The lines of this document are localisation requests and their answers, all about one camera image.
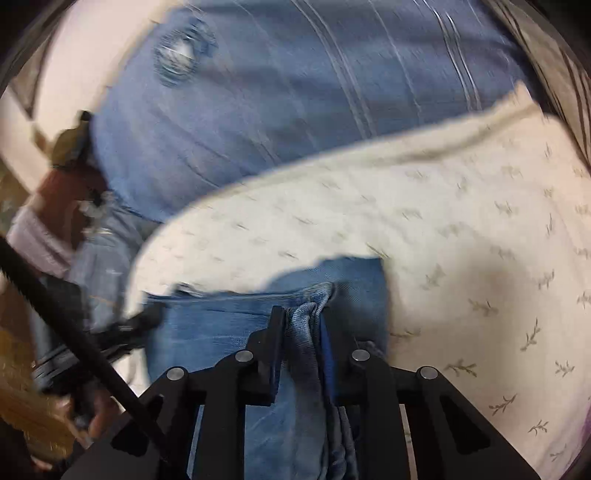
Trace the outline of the cream leaf-print bedsheet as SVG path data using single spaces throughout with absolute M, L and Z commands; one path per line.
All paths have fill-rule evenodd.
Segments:
M 193 203 L 143 248 L 125 310 L 338 256 L 384 261 L 394 365 L 440 368 L 541 477 L 567 470 L 590 410 L 590 177 L 524 85 Z

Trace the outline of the beige striped cushion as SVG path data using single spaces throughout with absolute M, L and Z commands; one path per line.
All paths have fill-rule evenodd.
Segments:
M 559 118 L 590 160 L 590 55 L 568 41 L 532 1 L 489 1 L 523 48 Z

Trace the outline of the blue denim pants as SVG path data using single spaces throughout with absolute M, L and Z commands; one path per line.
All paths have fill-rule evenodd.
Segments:
M 367 381 L 386 339 L 379 258 L 342 256 L 253 293 L 153 297 L 148 414 L 124 420 L 71 479 L 361 479 Z

